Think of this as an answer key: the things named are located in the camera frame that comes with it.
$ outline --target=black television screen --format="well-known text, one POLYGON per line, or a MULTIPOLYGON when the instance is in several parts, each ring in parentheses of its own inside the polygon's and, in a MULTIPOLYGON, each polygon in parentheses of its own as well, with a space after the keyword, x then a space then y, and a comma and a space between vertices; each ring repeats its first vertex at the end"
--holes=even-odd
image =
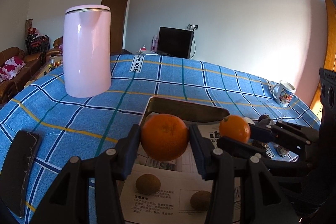
POLYGON ((193 34, 192 31, 160 27, 157 53, 189 59, 193 34))

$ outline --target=pink and white pillow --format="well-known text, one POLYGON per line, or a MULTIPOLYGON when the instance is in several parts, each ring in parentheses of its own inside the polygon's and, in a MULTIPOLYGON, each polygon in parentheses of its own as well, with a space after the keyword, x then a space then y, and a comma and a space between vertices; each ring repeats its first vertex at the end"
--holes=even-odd
POLYGON ((3 72, 5 72, 8 79, 12 79, 13 77, 15 77, 21 70, 19 67, 16 67, 14 65, 4 65, 1 69, 3 72))
POLYGON ((8 59, 5 62, 5 65, 14 65, 15 67, 22 69, 22 67, 25 66, 26 63, 24 63, 23 60, 18 56, 13 56, 11 59, 8 59))
POLYGON ((9 79, 7 73, 0 68, 0 83, 7 79, 9 79))

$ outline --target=blue tablecloth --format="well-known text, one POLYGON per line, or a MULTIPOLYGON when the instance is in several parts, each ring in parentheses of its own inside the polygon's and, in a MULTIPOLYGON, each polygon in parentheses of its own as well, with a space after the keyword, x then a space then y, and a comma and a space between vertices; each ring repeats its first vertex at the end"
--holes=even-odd
MULTIPOLYGON (((294 97, 286 108, 269 92, 258 76, 217 65, 165 56, 145 56, 140 66, 136 56, 111 57, 110 89, 90 98, 74 98, 64 88, 63 68, 28 86, 0 111, 0 168, 18 130, 43 137, 34 161, 26 195, 28 224, 35 208, 61 168, 73 155, 87 159, 113 147, 138 123, 151 96, 219 106, 258 120, 272 119, 319 128, 320 121, 309 107, 294 97)), ((90 182, 90 221, 95 223, 94 181, 90 182)))

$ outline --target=orange fruit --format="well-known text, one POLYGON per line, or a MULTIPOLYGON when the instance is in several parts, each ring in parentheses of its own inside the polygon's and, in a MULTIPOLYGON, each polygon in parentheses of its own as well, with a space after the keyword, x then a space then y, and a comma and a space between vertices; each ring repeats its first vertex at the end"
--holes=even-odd
POLYGON ((188 142, 187 126, 173 115, 154 115, 142 127, 141 145, 147 155, 155 160, 177 159, 186 150, 188 142))
POLYGON ((247 143, 251 135, 251 129, 242 117, 238 115, 229 115, 219 124, 219 134, 231 139, 247 143))

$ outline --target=metal screw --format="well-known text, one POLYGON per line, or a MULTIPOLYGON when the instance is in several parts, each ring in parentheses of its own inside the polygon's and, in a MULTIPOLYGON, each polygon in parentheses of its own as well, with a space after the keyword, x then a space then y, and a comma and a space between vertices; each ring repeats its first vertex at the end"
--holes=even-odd
POLYGON ((106 150, 106 154, 109 156, 113 156, 115 153, 117 153, 117 151, 114 148, 106 150))
POLYGON ((79 161, 79 157, 77 157, 77 156, 73 156, 73 157, 70 158, 70 162, 71 162, 72 164, 75 164, 75 163, 78 162, 78 161, 79 161))
POLYGON ((250 161, 253 162, 254 164, 257 164, 259 162, 259 159, 256 156, 252 156, 250 157, 250 161))
POLYGON ((220 149, 220 148, 215 148, 214 150, 212 150, 212 152, 215 154, 215 155, 221 155, 223 154, 223 150, 220 149))

